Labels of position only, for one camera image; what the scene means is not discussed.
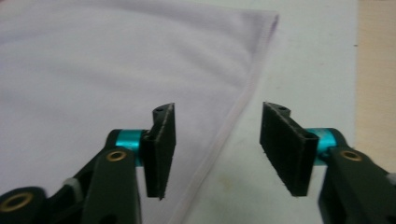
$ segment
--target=teal band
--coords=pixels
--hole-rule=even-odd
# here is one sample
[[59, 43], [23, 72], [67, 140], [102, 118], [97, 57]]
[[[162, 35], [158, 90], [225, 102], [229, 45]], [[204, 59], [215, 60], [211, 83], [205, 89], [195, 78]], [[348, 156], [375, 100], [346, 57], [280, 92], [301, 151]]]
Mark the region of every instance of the teal band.
[[142, 136], [142, 132], [142, 130], [121, 130], [116, 141], [117, 147], [125, 147], [134, 152], [135, 166], [142, 166], [139, 157], [140, 137]]
[[325, 165], [326, 163], [320, 158], [327, 158], [330, 147], [336, 147], [337, 141], [334, 135], [328, 129], [317, 128], [317, 129], [305, 129], [309, 133], [314, 133], [319, 137], [317, 158], [315, 159], [315, 165]]

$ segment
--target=folded fabric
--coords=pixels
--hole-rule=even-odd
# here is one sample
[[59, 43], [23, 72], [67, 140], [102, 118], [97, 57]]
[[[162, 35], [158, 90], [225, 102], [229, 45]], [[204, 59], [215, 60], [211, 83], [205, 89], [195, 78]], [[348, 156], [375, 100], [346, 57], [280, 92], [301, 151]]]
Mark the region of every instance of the folded fabric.
[[39, 186], [50, 196], [111, 130], [149, 129], [153, 108], [176, 103], [165, 199], [148, 199], [138, 175], [144, 223], [181, 222], [262, 74], [276, 13], [155, 0], [35, 0], [4, 12], [0, 194]]

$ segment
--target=white tabletop surface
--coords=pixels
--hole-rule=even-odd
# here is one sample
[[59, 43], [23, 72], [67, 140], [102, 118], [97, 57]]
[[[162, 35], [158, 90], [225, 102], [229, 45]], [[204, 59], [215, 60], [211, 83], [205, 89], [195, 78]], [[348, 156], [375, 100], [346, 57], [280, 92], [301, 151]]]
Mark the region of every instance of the white tabletop surface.
[[354, 146], [358, 1], [199, 0], [275, 10], [273, 48], [258, 89], [195, 197], [185, 223], [321, 223], [316, 167], [307, 197], [293, 198], [259, 143], [262, 102], [284, 105], [305, 128], [333, 127]]

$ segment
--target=light brown wood panel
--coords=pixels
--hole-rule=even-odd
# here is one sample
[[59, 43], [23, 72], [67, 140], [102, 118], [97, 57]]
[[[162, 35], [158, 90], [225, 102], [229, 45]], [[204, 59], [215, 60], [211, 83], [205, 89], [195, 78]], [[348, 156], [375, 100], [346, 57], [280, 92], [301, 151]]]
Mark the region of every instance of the light brown wood panel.
[[356, 149], [396, 173], [396, 1], [360, 1]]

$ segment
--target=brass screw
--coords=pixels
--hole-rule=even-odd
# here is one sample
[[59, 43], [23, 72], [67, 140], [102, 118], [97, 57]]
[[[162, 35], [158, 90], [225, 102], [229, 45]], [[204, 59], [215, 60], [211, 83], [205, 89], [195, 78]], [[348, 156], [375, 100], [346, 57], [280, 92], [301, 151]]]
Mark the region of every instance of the brass screw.
[[121, 161], [126, 157], [126, 153], [123, 151], [113, 151], [107, 154], [106, 158], [108, 161]]
[[351, 161], [361, 161], [362, 160], [361, 156], [353, 151], [341, 151], [341, 155], [344, 158], [349, 159]]
[[12, 195], [7, 198], [0, 205], [0, 212], [12, 212], [24, 207], [33, 199], [33, 194], [30, 192], [23, 192], [16, 195]]

